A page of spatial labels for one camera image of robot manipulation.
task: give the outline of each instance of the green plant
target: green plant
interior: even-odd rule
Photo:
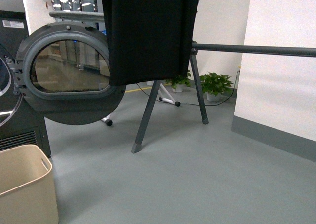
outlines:
[[[233,84],[228,79],[228,75],[218,75],[217,73],[210,73],[200,76],[203,93],[222,94],[224,92],[231,92],[230,86]]]
[[[187,87],[190,87],[190,80],[188,79],[188,77],[191,77],[190,70],[188,70],[186,77],[178,75],[175,78],[167,79],[166,83],[171,83],[171,87],[173,89],[177,88],[177,84],[184,84]]]

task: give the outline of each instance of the label sticker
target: label sticker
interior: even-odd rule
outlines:
[[[23,22],[9,21],[9,20],[2,20],[2,22],[5,28],[24,28]]]

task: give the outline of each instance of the white stand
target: white stand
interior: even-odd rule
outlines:
[[[160,89],[162,91],[164,91],[169,96],[169,98],[171,98],[171,99],[164,98]],[[160,84],[160,89],[158,91],[158,94],[160,95],[159,100],[164,101],[164,102],[168,102],[168,103],[171,103],[171,104],[174,104],[177,107],[181,105],[180,102],[177,102],[173,98],[173,96],[167,91],[167,89],[164,87],[164,85],[162,83]],[[111,114],[109,114],[107,117],[103,118],[101,121],[104,122],[107,126],[111,126],[113,122],[110,120],[110,117],[111,117]]]
[[[164,97],[163,97],[163,94],[162,94],[162,92],[161,92],[161,90],[164,91],[164,92],[168,95],[168,97],[169,97],[170,99],[164,98]],[[173,96],[167,91],[167,89],[164,87],[164,85],[163,85],[162,83],[160,84],[160,89],[159,89],[159,91],[158,91],[158,94],[160,95],[159,100],[161,100],[161,101],[174,104],[174,105],[177,106],[177,107],[181,105],[180,102],[177,102],[177,101],[173,98]]]

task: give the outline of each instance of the potted plant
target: potted plant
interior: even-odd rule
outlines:
[[[167,79],[166,83],[171,83],[172,91],[182,92],[184,86],[190,87],[190,80],[188,77],[191,77],[190,70],[188,70],[186,77],[178,75],[175,78]]]
[[[228,79],[228,75],[218,75],[210,73],[200,76],[203,93],[206,93],[207,99],[211,102],[218,102],[224,92],[231,92],[233,84]]]

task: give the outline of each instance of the electrical cable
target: electrical cable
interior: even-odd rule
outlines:
[[[138,85],[138,83],[137,83],[137,86],[139,87],[139,89],[143,92],[143,93],[145,93],[148,97],[149,97],[149,94],[147,94],[139,85]],[[157,102],[162,102],[162,103],[168,103],[168,102],[165,102],[165,101],[160,101],[160,100],[157,100],[157,99],[155,99]]]
[[[220,103],[212,104],[212,105],[211,105],[211,104],[207,104],[206,106],[218,106],[218,105],[220,105],[220,104],[226,102],[228,99],[230,99],[230,98],[232,97],[233,93],[234,93],[235,85],[236,85],[236,82],[237,82],[237,76],[238,76],[239,73],[240,73],[240,70],[238,70],[237,73],[236,73],[236,78],[235,78],[235,82],[234,82],[234,86],[233,86],[233,91],[232,91],[231,95],[230,95],[228,98],[226,98],[225,100],[223,100],[222,102],[220,102]],[[137,83],[137,86],[139,87],[139,89],[140,89],[143,93],[145,93],[147,96],[149,96],[146,92],[143,91],[143,89],[138,85],[138,83]],[[157,99],[155,99],[155,100],[158,101],[158,102],[162,102],[162,103],[168,103],[168,102],[160,101],[160,100],[157,100]],[[199,106],[199,104],[194,104],[194,103],[181,103],[181,105]]]

